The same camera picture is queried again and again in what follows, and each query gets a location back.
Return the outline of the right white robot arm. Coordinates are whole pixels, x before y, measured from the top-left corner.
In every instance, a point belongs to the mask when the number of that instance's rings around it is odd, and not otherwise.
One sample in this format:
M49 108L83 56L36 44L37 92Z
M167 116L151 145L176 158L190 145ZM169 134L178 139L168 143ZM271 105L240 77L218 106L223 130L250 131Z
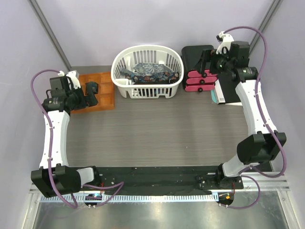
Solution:
M236 94L242 104L248 126L248 136L237 145L236 155L218 166L214 182L219 188L230 188L240 182L240 174L258 165L273 161L283 153L285 133L273 124L261 93L260 73L249 64L250 45L233 41L222 43L218 49L204 48L196 71L209 69L216 74L216 97L227 103L226 91Z

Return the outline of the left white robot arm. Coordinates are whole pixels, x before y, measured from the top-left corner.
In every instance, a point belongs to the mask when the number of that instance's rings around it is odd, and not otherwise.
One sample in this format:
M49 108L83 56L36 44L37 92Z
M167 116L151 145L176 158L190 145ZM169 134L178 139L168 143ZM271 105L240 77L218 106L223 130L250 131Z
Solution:
M98 101L96 82L86 84L84 93L76 71L60 73L50 78L51 88L42 103L45 121L45 140L38 170L31 172L31 180L47 198L79 192L83 185L97 190L102 183L95 166L75 169L69 167L66 154L67 129L71 112L91 106Z

